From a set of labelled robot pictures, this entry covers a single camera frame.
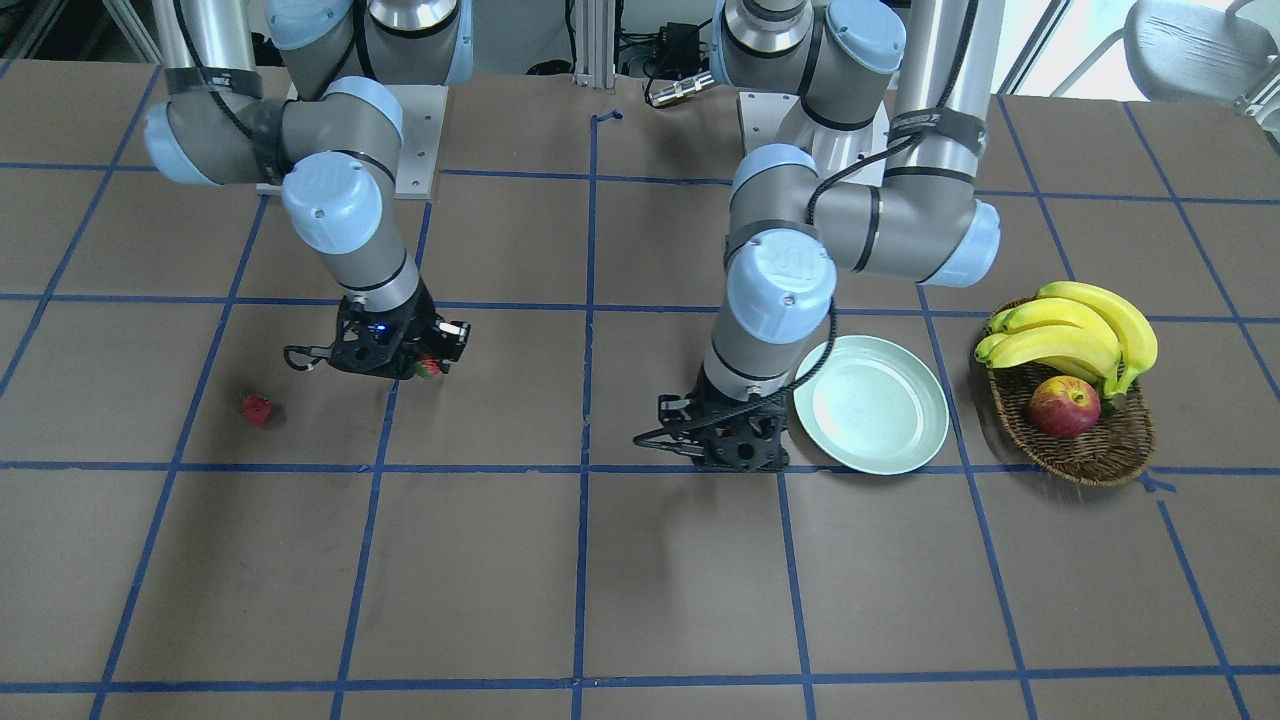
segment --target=fruit basket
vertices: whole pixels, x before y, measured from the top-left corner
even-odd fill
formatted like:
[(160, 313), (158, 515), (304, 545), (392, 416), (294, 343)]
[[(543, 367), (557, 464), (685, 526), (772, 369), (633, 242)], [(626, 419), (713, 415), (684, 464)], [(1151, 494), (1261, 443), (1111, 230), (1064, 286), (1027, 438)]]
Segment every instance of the fruit basket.
[[(996, 313), (1030, 300), (1014, 300)], [(1037, 465), (1073, 483), (1119, 486), (1142, 474), (1156, 447), (1156, 429), (1151, 424), (1151, 410), (1139, 382), (1135, 380), (1125, 396), (1116, 397), (1114, 414), (1085, 433), (1064, 439), (1042, 433), (1027, 419), (1027, 404), (1032, 393), (1042, 382), (1060, 374), (1062, 373), (1039, 363), (987, 369), (996, 415), (1014, 443)]]

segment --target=metal mounting plate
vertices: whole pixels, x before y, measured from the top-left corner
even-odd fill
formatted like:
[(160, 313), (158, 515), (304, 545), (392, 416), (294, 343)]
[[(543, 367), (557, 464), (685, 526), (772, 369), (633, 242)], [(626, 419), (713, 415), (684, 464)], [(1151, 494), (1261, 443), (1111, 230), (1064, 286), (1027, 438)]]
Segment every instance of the metal mounting plate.
[[(435, 161), (440, 151), (440, 132), (449, 88), (440, 85), (389, 85), (388, 90), (404, 109), (404, 145), (396, 170), (398, 200), (429, 200), (435, 179)], [(297, 91), (289, 87), (289, 99)], [(259, 195), (280, 195), (278, 186), (259, 183)]]

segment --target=light green plate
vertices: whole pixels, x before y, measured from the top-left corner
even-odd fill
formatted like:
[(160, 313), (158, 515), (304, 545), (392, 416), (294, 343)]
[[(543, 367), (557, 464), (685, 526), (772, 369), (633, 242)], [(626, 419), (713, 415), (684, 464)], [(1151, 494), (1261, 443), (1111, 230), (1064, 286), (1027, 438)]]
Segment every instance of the light green plate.
[[(803, 375), (827, 343), (800, 363)], [(827, 455), (863, 473), (896, 475), (938, 454), (950, 425), (933, 372), (905, 347), (870, 336), (836, 338), (818, 374), (795, 391), (796, 415)]]

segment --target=banana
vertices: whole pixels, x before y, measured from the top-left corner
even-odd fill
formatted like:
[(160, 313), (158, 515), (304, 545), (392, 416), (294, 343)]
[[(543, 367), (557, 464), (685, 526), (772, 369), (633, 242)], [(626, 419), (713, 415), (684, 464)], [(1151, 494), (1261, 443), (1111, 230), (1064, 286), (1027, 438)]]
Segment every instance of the banana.
[(1002, 332), (1005, 332), (1005, 318), (1007, 318), (1009, 314), (1012, 313), (1016, 309), (1018, 309), (1016, 306), (1015, 307), (1010, 307), (1007, 310), (1001, 310), (1000, 313), (996, 313), (995, 315), (992, 315), (991, 316), (991, 322), (987, 323), (987, 329), (991, 331), (991, 332), (993, 332), (993, 333), (1002, 333)]
[(1102, 378), (1094, 374), (1092, 370), (1084, 368), (1071, 357), (1064, 357), (1064, 356), (1041, 357), (1039, 360), (1037, 360), (1037, 363), (1039, 363), (1041, 365), (1048, 365), (1050, 368), (1053, 368), (1059, 373), (1065, 373), (1068, 375), (1071, 375), (1073, 378), (1080, 378), (1082, 380), (1089, 383), (1091, 386), (1101, 387), (1098, 383), (1102, 382)]
[(1012, 333), (987, 356), (992, 368), (1012, 368), (1043, 357), (1068, 357), (1103, 379), (1103, 396), (1116, 393), (1120, 356), (1089, 331), (1074, 325), (1043, 325)]
[(1126, 392), (1134, 378), (1156, 364), (1160, 351), (1156, 333), (1147, 318), (1124, 297), (1110, 290), (1074, 281), (1048, 283), (1039, 288), (1036, 297), (1065, 297), (1088, 305), (1111, 325), (1120, 341), (1120, 356), (1124, 360), (1124, 374), (1114, 383), (1116, 392)]
[(1015, 333), (1050, 324), (1075, 325), (1098, 337), (1112, 354), (1120, 354), (1120, 340), (1111, 325), (1092, 307), (1065, 297), (1041, 297), (1024, 302), (1005, 316), (1004, 332)]
[(978, 341), (978, 346), (973, 348), (974, 359), (986, 365), (987, 357), (991, 355), (992, 348), (1000, 345), (1000, 341), (1005, 340), (1006, 337), (1009, 336), (1005, 333), (991, 333), (989, 336)]

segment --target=strawberry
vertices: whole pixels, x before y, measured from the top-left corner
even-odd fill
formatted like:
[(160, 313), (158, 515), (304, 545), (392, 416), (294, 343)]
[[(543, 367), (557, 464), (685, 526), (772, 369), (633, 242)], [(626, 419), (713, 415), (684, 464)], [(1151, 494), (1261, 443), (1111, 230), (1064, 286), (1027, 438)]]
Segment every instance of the strawberry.
[(241, 415), (253, 427), (261, 428), (271, 418), (271, 401), (261, 395), (250, 395), (241, 402)]

